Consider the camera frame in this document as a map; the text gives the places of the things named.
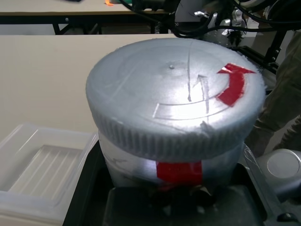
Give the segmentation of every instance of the floor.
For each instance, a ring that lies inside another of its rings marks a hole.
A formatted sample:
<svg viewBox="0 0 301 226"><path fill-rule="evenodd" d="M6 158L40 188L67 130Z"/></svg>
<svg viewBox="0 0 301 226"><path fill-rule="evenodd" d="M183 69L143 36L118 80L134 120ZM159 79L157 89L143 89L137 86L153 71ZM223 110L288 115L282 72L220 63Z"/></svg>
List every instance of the floor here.
<svg viewBox="0 0 301 226"><path fill-rule="evenodd" d="M129 33L150 33L149 26L115 26L115 27L104 27L104 34L129 34ZM54 30L50 24L39 24L39 25L0 25L0 35L54 35ZM82 34L82 30L79 28L71 29L66 34ZM271 45L275 32L257 33L256 37L244 38L241 42L242 45L252 47L254 50L261 54L265 54L268 47ZM285 49L293 36L293 32L289 31L282 43L282 50L277 58L277 62L281 63L285 57ZM269 89L272 89L275 85L275 75L268 71L262 72L265 83ZM270 152L272 148L281 140L283 133L292 124L293 121L289 122L283 129L276 132L274 137L271 139L267 146L266 153Z"/></svg>

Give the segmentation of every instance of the jar lid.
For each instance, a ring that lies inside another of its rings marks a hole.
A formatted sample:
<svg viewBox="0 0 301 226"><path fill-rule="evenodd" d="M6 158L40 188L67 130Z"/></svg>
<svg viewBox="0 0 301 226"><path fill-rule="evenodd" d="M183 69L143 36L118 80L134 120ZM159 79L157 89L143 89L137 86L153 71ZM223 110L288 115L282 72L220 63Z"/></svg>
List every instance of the jar lid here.
<svg viewBox="0 0 301 226"><path fill-rule="evenodd" d="M265 97L262 77L245 57L176 38L108 54L91 71L86 94L112 143L161 162L210 159L240 145Z"/></svg>

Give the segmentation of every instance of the black cable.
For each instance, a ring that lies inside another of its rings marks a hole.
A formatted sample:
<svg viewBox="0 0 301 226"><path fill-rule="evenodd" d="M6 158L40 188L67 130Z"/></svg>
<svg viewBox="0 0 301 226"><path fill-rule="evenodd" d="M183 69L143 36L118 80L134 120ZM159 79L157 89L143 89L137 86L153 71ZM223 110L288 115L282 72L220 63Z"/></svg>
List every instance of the black cable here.
<svg viewBox="0 0 301 226"><path fill-rule="evenodd" d="M253 14L246 11L240 4L238 4L235 0L233 0L233 4L237 7L240 11L246 14L248 17L252 18L254 21L267 23L267 24L301 24L301 21L272 21L272 20L265 20L260 17L254 16Z"/></svg>
<svg viewBox="0 0 301 226"><path fill-rule="evenodd" d="M245 24L246 24L246 28L248 28L248 24L247 24L247 22L246 22L244 13L241 15L241 17L243 18L243 20L244 20L244 22L245 22Z"/></svg>
<svg viewBox="0 0 301 226"><path fill-rule="evenodd" d="M157 17L155 15L151 15L151 14L145 13L144 11L134 11L133 8L129 4L127 4L124 0L120 0L120 2L121 2L121 4L124 7L128 8L129 10L133 11L134 13L136 13L136 14L142 16L142 17L144 17L146 19L149 19L151 21L157 22L157 23L160 22L160 18L159 17Z"/></svg>
<svg viewBox="0 0 301 226"><path fill-rule="evenodd" d="M199 37L199 36L201 36L203 34L206 34L208 32L216 31L216 30L219 30L219 29L231 29L231 30L235 30L235 31L245 31L245 32L274 32L274 31L279 31L279 30L289 31L289 30L299 30L299 29L301 29L301 22L276 22L276 21L264 20L264 19L261 19L259 17L256 17L256 16L248 13L238 3L236 3L235 0L233 0L233 1L234 1L234 5L239 10L241 10L243 13L245 13L247 16L249 16L250 18L252 18L255 21L264 22L264 23L271 23L272 22L272 23L277 23L277 24L278 23L281 23L281 24L300 23L300 25L298 27L296 27L296 26L294 26L294 27L287 26L287 27L279 27L279 28L259 28L259 29L249 29L249 28L235 27L235 26L216 26L216 27L208 28L207 26L208 26L208 24L210 23L210 21L213 17L213 14L211 14L204 25L202 25L199 28L196 28L192 31L183 31L183 30L177 28L174 24L170 25L170 24L167 24L164 21L161 21L161 18L159 18L155 15L145 13L144 11L137 11L137 10L134 11L133 8L129 4L127 4L124 0L120 0L122 5L124 5L129 10L131 10L131 11L135 12L136 14L138 14L138 15L144 17L144 18L147 18L151 21L154 21L154 22L157 22L157 23L162 23L165 27L167 27L169 30L171 30L176 37L179 37L179 38L196 38L196 37Z"/></svg>

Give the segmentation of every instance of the gray fabric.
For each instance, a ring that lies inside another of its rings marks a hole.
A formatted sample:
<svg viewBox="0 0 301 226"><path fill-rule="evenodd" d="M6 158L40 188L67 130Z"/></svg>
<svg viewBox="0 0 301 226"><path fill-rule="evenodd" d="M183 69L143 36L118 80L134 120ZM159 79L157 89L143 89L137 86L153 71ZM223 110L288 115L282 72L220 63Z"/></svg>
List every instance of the gray fabric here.
<svg viewBox="0 0 301 226"><path fill-rule="evenodd" d="M264 154L274 132L301 113L301 33L296 32L277 70L276 86L265 100L253 130L245 143L255 157ZM277 147L301 151L301 118L285 133Z"/></svg>

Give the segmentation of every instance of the red arrow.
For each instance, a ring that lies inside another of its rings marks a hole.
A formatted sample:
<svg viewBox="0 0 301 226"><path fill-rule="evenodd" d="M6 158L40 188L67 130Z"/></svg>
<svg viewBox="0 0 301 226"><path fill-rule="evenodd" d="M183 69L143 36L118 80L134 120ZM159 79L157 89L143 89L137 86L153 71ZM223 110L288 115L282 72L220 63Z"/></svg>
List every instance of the red arrow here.
<svg viewBox="0 0 301 226"><path fill-rule="evenodd" d="M229 74L229 87L220 93L216 98L224 104L233 107L235 102L244 94L245 73L255 73L234 64L227 64L218 73Z"/></svg>

